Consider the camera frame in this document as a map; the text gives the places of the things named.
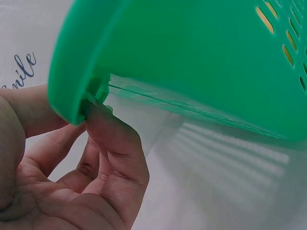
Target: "white background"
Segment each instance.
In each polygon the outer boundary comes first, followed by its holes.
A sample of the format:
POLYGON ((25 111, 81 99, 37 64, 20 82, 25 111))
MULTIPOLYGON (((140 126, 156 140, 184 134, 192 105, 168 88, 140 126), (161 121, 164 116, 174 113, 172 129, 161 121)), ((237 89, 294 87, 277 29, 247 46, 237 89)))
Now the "white background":
MULTIPOLYGON (((18 78, 14 55, 34 52, 30 87, 47 82, 72 0, 0 0, 0 86, 18 78)), ((135 230, 305 230, 307 142, 286 143, 109 96, 143 141, 151 181, 135 230)), ((29 139, 27 148, 41 137, 29 139)), ((52 180, 74 169, 82 135, 52 180)))

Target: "fingernail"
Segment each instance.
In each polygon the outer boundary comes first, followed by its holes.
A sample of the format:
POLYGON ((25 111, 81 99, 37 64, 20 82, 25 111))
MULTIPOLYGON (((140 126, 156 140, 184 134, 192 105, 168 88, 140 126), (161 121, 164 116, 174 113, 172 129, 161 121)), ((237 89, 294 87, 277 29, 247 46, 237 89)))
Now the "fingernail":
POLYGON ((110 105, 106 105, 106 108, 113 114, 113 108, 110 105))

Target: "green plastic basket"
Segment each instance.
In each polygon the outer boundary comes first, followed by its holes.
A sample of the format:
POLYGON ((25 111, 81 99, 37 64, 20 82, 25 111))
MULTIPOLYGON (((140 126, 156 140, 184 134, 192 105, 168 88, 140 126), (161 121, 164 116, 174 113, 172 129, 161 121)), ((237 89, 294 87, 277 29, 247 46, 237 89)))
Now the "green plastic basket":
POLYGON ((49 100, 84 121, 114 93, 288 140, 307 137, 305 0, 75 0, 49 100))

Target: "ventilation hole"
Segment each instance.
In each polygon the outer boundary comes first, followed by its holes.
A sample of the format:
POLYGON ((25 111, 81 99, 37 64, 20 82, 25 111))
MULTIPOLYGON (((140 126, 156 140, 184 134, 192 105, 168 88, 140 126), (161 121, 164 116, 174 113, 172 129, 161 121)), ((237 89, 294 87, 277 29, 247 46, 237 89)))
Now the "ventilation hole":
POLYGON ((295 11, 293 10, 293 8, 291 7, 291 11, 292 11, 292 14, 297 22, 297 24, 301 25, 301 21, 299 20, 297 14, 295 13, 295 11))
POLYGON ((292 21, 291 18, 289 19, 289 22, 290 22, 290 24, 291 24, 292 29, 293 29, 294 32, 295 32, 295 35, 297 36, 297 38, 299 38, 299 33, 298 33, 296 27, 294 26, 294 23, 293 23, 293 21, 292 21))
POLYGON ((295 42, 294 42, 292 36, 290 35, 289 31, 287 31, 286 33, 287 33, 287 37, 288 37, 289 41, 291 42, 291 44, 292 44, 294 50, 297 51, 296 44, 295 44, 295 42))
POLYGON ((287 49, 286 46, 283 46, 283 52, 286 55, 290 65, 293 66, 294 65, 293 58, 291 57, 291 54, 289 53, 289 50, 287 49))
POLYGON ((276 10, 272 7, 272 5, 271 5, 268 1, 266 1, 265 4, 266 4, 267 7, 270 9, 270 11, 271 11, 272 14, 274 15, 274 17, 275 17, 276 19, 278 19, 277 12, 276 12, 276 10))
POLYGON ((302 14, 302 11, 301 11, 301 8, 298 6, 298 4, 296 3, 295 0, 292 0, 293 4, 295 5, 297 11, 299 12, 300 16, 303 17, 303 14, 302 14))
POLYGON ((258 16, 261 18, 261 20, 264 22, 266 27, 269 29, 269 31, 273 34, 274 29, 273 29, 272 24, 269 22, 268 18, 263 14, 263 12, 261 11, 261 9, 259 7, 256 8, 256 12, 257 12, 258 16))
POLYGON ((279 0, 275 0, 275 2, 277 3, 277 5, 279 5, 280 7, 282 6, 282 4, 280 3, 279 0))
POLYGON ((304 67, 305 73, 307 74, 307 66, 306 66, 306 63, 304 61, 303 61, 303 67, 304 67))
POLYGON ((303 4, 302 4, 302 2, 301 2, 300 0, 298 0, 298 4, 299 4, 299 6, 300 6, 301 9, 304 8, 304 7, 303 7, 303 4))
POLYGON ((301 85, 302 85, 303 90, 306 92, 306 85, 305 85, 305 82, 304 82, 304 80, 302 79, 302 77, 299 77, 299 81, 301 82, 301 85))

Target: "hand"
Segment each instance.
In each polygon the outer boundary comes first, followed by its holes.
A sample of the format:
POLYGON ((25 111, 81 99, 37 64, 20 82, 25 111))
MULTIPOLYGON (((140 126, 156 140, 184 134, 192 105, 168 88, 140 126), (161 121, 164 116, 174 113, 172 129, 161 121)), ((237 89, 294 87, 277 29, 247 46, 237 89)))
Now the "hand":
POLYGON ((49 108, 46 86, 0 90, 0 230, 131 229, 149 182, 140 138, 104 106, 89 114, 73 127, 49 108), (50 181, 85 130, 76 170, 50 181))

